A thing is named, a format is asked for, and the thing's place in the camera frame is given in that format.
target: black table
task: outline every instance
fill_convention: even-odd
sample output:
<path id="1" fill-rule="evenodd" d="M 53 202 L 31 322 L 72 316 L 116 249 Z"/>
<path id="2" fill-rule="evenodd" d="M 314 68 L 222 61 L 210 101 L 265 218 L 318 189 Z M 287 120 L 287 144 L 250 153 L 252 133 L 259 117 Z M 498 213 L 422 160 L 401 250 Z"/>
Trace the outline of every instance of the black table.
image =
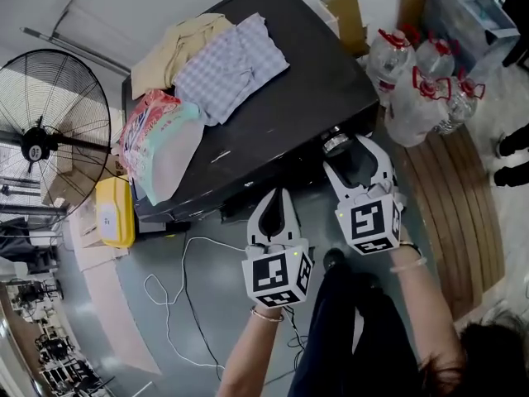
<path id="1" fill-rule="evenodd" d="M 173 198 L 153 207 L 138 196 L 135 210 L 144 222 L 188 220 L 236 196 L 306 181 L 322 173 L 323 132 L 335 125 L 350 133 L 374 129 L 379 100 L 371 82 L 302 0 L 224 0 L 207 12 L 223 13 L 234 24 L 258 12 L 290 67 L 224 125 L 206 128 Z M 130 79 L 122 100 L 130 113 L 137 103 Z"/>

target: black and white marker cube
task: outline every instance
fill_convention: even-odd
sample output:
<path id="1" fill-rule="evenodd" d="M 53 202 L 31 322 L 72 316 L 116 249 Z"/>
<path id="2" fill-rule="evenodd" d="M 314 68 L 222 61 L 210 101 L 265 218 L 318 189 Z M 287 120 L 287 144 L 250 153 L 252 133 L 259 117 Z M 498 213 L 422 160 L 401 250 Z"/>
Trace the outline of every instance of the black and white marker cube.
<path id="1" fill-rule="evenodd" d="M 401 213 L 392 194 L 361 204 L 340 202 L 336 210 L 347 244 L 368 255 L 399 246 Z"/>
<path id="2" fill-rule="evenodd" d="M 312 262 L 295 246 L 242 262 L 248 297 L 270 308 L 307 299 Z"/>

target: yellow cloth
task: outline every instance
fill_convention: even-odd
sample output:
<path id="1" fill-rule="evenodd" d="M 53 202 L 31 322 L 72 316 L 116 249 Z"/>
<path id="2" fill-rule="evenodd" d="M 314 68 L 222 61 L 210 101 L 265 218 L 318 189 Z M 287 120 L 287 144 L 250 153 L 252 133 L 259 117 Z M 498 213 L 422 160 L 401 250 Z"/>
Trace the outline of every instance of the yellow cloth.
<path id="1" fill-rule="evenodd" d="M 170 26 L 164 39 L 132 68 L 132 98 L 137 99 L 150 89 L 170 88 L 173 77 L 186 62 L 231 26 L 231 22 L 218 13 L 204 13 Z"/>

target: black pants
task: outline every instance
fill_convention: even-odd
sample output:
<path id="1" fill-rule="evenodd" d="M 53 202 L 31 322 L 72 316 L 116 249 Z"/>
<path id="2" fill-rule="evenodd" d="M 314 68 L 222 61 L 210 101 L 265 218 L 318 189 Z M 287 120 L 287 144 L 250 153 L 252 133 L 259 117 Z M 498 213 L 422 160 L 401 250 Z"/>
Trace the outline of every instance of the black pants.
<path id="1" fill-rule="evenodd" d="M 529 124 L 507 136 L 499 145 L 500 155 L 511 155 L 515 151 L 529 147 Z M 514 168 L 502 168 L 494 174 L 496 185 L 517 187 L 529 184 L 529 162 Z"/>
<path id="2" fill-rule="evenodd" d="M 417 395 L 417 361 L 393 301 L 358 285 L 347 265 L 325 275 L 288 397 Z M 352 352 L 355 307 L 364 331 Z"/>

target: wooden pallet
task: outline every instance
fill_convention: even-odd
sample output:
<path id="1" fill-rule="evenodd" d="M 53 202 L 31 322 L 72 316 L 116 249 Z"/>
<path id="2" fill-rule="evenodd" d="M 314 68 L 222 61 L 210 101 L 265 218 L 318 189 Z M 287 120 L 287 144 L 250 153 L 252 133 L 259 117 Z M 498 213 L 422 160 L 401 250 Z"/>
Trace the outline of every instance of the wooden pallet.
<path id="1" fill-rule="evenodd" d="M 481 304 L 505 275 L 502 239 L 478 152 L 466 127 L 398 148 L 430 237 L 441 288 L 455 319 Z"/>

